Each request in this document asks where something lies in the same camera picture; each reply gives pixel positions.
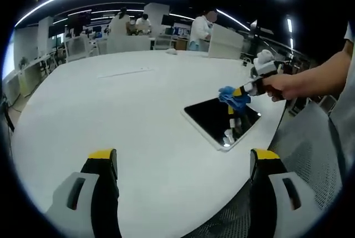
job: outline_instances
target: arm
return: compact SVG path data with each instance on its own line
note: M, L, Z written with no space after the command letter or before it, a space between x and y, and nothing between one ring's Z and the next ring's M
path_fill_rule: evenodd
M127 34L130 34L130 32L131 32L131 29L130 29L130 27L131 27L131 23L130 23L131 18L129 18L128 15L125 15L125 18L126 18L126 32L127 32Z
M135 26L136 26L136 28L137 28L137 26L140 24L140 21L141 21L140 18L138 18L137 21L135 21Z
M131 32L130 22L126 22L126 31L127 31L127 34L129 34Z
M151 33L151 23L150 23L149 19L148 19L148 23L149 23L149 33Z
M343 50L322 65L295 75L271 76L263 82L281 90L285 99L339 93L345 86L352 52L353 43L347 40Z
M109 23L109 27L107 28L107 34L111 33L111 23L112 21Z
M211 38L211 35L205 31L204 26L205 26L205 21L202 18L195 19L195 30L196 30L197 36L200 39L209 40Z

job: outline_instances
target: round table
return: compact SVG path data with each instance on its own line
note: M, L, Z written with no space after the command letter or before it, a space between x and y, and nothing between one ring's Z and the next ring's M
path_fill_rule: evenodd
M124 52L59 66L28 101L12 139L13 159L42 212L89 153L116 148L123 237L180 237L215 215L249 178L250 149L267 148L285 102L253 97L262 114L228 153L181 114L248 82L251 64L206 53Z

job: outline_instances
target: tablet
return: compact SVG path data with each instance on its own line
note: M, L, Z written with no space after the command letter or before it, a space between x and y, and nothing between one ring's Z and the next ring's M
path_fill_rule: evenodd
M250 130L261 114L246 106L243 114L228 114L228 105L217 98L188 106L182 113L185 118L217 149L229 151ZM225 131L230 129L230 119L234 119L234 142L226 143Z

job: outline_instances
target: blue cloth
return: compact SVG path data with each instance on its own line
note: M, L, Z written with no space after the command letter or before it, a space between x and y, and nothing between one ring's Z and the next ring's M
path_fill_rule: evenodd
M227 103L232 107L233 110L243 113L246 107L246 104L251 102L251 98L248 93L244 93L239 97L234 97L233 92L235 91L234 87L223 87L218 90L220 92L218 100L220 102Z
M191 51L200 51L200 46L196 44L195 41L191 41L189 45L189 50Z

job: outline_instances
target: white lab coat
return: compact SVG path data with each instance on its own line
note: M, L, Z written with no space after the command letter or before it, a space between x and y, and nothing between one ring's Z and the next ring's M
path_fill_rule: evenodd
M126 23L130 22L129 16L126 14L121 19L120 13L113 18L109 24L110 36L125 36L127 35Z
M212 23L205 16L198 16L191 26L190 42L195 42L199 45L200 51L208 51L209 42L204 39L212 33Z
M151 23L150 23L149 19L145 20L143 18L139 18L135 22L135 26L138 30L148 31L149 28L151 27Z

